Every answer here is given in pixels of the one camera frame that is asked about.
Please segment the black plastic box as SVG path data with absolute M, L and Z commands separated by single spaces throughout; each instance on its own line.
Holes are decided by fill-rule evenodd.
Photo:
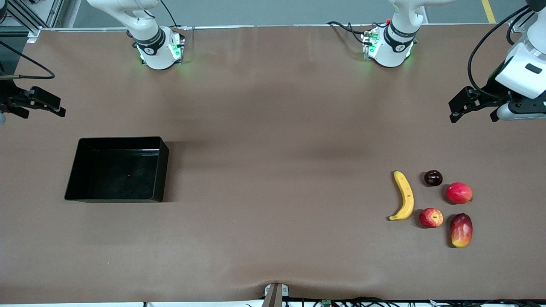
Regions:
M 169 148 L 162 138 L 80 138 L 65 200 L 84 203 L 160 203 Z

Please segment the yellow banana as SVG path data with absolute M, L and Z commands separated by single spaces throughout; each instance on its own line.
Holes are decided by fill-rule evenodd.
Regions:
M 398 211 L 388 217 L 390 221 L 403 221 L 411 217 L 415 209 L 415 196 L 412 187 L 401 171 L 394 171 L 393 178 L 402 196 L 402 204 Z

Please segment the red yellow-speckled apple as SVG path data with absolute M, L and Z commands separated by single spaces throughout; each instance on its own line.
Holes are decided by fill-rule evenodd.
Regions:
M 419 212 L 419 223 L 426 229 L 435 229 L 444 222 L 443 214 L 436 208 L 425 208 Z

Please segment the red round peach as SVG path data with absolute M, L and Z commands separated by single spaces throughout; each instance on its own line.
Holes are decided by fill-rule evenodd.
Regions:
M 453 182 L 445 191 L 445 197 L 454 204 L 466 204 L 473 200 L 473 191 L 466 183 Z

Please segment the red yellow mango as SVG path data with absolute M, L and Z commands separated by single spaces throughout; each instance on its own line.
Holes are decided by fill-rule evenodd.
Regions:
M 450 222 L 450 240 L 455 248 L 467 247 L 472 241 L 473 224 L 465 213 L 456 214 Z

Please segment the brown table mat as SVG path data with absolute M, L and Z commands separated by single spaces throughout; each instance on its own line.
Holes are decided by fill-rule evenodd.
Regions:
M 62 99 L 0 127 L 0 304 L 293 296 L 546 299 L 546 121 L 449 121 L 486 25 L 424 26 L 401 67 L 330 27 L 197 29 L 154 71 L 123 32 L 41 33 L 24 53 Z M 159 136 L 161 203 L 67 201 L 84 137 Z M 439 186 L 423 175 L 437 170 Z M 393 178 L 415 196 L 410 218 Z M 466 183 L 473 200 L 445 191 Z M 426 229 L 419 212 L 443 224 Z M 455 248 L 450 222 L 470 216 Z

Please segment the aluminium frame profile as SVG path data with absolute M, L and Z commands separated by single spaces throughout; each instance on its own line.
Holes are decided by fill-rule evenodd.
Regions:
M 510 31 L 511 33 L 526 32 L 527 29 L 534 23 L 536 19 L 534 12 L 526 12 L 511 20 Z
M 0 14 L 0 33 L 37 38 L 43 29 L 60 25 L 63 7 L 68 0 L 4 0 Z

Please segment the silver table edge rail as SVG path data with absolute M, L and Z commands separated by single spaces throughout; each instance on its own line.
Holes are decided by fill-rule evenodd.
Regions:
M 470 25 L 486 25 L 493 26 L 493 23 L 425 23 L 423 26 L 470 26 Z M 174 29 L 179 30 L 196 30 L 196 29 L 251 29 L 256 27 L 278 27 L 278 25 L 232 25 L 232 26 L 178 26 Z M 293 25 L 281 25 L 281 27 L 329 27 L 326 23 L 320 24 L 293 24 Z M 57 32 L 124 32 L 127 29 L 125 27 L 39 27 L 37 34 L 29 34 L 29 37 L 38 37 L 43 31 L 57 31 Z

